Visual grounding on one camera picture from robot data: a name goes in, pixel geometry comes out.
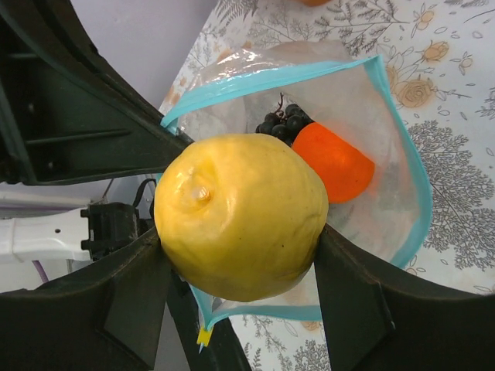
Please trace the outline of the dark toy grape bunch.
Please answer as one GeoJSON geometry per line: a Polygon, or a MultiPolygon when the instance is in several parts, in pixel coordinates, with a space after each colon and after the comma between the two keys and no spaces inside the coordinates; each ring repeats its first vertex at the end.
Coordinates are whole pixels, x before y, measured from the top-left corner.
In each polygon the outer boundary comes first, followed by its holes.
{"type": "Polygon", "coordinates": [[[271,135],[292,147],[301,130],[314,120],[298,104],[287,103],[283,93],[279,97],[278,107],[265,115],[254,132],[271,135]]]}

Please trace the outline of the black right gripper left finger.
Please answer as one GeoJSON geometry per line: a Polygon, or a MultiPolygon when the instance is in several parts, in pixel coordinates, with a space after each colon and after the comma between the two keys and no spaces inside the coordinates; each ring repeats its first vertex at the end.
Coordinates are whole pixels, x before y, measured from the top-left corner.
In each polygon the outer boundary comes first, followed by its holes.
{"type": "Polygon", "coordinates": [[[150,229],[35,290],[1,295],[3,370],[151,370],[170,264],[150,229]]]}

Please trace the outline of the orange toy fruit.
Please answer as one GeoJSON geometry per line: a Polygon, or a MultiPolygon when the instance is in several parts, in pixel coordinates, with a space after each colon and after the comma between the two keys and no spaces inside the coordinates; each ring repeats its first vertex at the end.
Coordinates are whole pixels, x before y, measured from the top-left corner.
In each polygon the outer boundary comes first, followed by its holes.
{"type": "Polygon", "coordinates": [[[319,123],[303,128],[292,149],[322,179],[330,203],[357,198],[374,177],[372,160],[319,123]]]}

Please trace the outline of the yellow toy lemon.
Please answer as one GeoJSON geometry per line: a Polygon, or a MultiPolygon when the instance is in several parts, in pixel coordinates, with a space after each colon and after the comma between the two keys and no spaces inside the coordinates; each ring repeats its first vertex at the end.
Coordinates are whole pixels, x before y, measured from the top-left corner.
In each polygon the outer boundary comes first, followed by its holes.
{"type": "Polygon", "coordinates": [[[191,144],[162,174],[155,225],[178,274],[207,294],[256,301],[296,286],[329,209],[320,177],[266,134],[191,144]]]}

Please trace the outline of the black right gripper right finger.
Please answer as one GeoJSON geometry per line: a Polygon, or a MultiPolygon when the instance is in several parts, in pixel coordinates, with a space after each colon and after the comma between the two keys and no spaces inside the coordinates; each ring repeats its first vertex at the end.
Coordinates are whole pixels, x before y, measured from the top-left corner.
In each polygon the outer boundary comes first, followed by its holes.
{"type": "Polygon", "coordinates": [[[325,226],[314,261],[333,370],[492,370],[494,297],[409,274],[325,226]]]}

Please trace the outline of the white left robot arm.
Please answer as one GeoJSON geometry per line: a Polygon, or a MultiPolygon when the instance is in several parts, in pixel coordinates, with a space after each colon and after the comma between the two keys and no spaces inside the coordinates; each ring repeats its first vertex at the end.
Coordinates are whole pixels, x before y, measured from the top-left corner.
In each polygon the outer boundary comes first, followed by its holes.
{"type": "MultiPolygon", "coordinates": [[[[1,180],[154,180],[191,142],[99,54],[68,1],[1,3],[1,180]]],[[[89,265],[1,296],[3,370],[150,370],[170,310],[192,370],[247,370],[229,322],[204,350],[199,312],[136,204],[1,222],[1,259],[89,265]]]]}

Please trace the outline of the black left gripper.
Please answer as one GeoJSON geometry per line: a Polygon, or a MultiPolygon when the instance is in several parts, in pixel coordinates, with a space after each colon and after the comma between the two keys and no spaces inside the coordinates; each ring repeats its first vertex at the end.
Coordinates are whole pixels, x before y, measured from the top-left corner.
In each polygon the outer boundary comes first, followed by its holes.
{"type": "Polygon", "coordinates": [[[141,218],[138,211],[138,205],[149,183],[155,186],[157,181],[143,180],[137,188],[132,204],[92,205],[80,212],[82,218],[88,219],[89,230],[89,237],[81,242],[81,248],[90,253],[92,261],[100,260],[126,247],[152,227],[154,199],[148,208],[149,218],[141,218]]]}

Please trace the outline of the clear zip top bag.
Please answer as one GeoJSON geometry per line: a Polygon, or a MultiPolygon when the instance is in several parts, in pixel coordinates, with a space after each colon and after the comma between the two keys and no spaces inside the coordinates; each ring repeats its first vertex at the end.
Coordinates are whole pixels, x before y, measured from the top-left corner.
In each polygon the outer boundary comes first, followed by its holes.
{"type": "Polygon", "coordinates": [[[432,196],[389,83],[381,56],[352,60],[339,43],[239,49],[162,119],[193,141],[160,176],[154,217],[199,344],[233,315],[319,321],[325,226],[396,267],[417,252],[432,196]]]}

